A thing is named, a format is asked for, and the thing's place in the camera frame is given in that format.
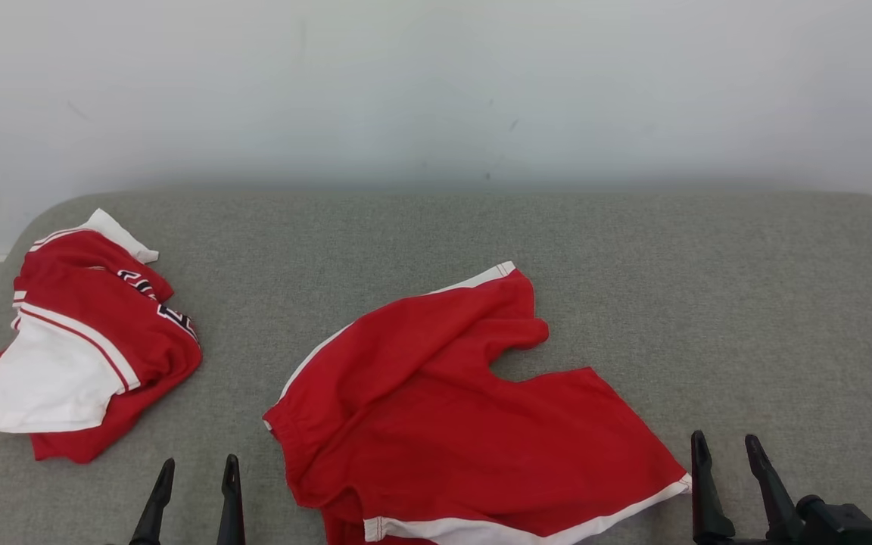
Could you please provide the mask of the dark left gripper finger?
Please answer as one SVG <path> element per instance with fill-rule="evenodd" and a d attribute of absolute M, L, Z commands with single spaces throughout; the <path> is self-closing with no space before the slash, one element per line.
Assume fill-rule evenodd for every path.
<path fill-rule="evenodd" d="M 132 532 L 129 545 L 160 545 L 160 528 L 167 505 L 172 499 L 174 458 L 167 459 L 157 476 L 148 501 L 143 507 L 142 516 Z"/>
<path fill-rule="evenodd" d="M 216 545 L 246 545 L 238 456 L 229 454 L 221 484 L 223 507 Z"/>

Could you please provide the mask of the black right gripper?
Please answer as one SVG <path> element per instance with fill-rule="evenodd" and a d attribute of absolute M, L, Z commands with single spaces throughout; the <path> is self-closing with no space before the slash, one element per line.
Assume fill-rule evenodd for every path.
<path fill-rule="evenodd" d="M 747 434 L 744 443 L 749 466 L 760 485 L 768 530 L 765 539 L 734 539 L 736 528 L 726 516 L 712 474 L 712 452 L 702 431 L 690 438 L 692 456 L 693 542 L 698 545 L 803 545 L 803 521 L 797 514 L 760 438 Z"/>

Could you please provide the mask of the red shorts with white trim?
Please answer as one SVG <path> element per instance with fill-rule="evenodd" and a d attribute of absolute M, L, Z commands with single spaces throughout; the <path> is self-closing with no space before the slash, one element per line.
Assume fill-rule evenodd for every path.
<path fill-rule="evenodd" d="M 574 545 L 693 479 L 594 369 L 495 376 L 548 339 L 509 261 L 327 338 L 263 414 L 329 545 Z"/>

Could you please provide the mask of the red white basketball jersey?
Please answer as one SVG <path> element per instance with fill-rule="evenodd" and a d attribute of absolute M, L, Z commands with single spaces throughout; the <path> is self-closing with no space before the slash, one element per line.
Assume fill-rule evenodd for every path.
<path fill-rule="evenodd" d="M 0 432 L 28 438 L 36 461 L 93 462 L 203 362 L 158 257 L 101 208 L 25 253 L 0 351 Z"/>

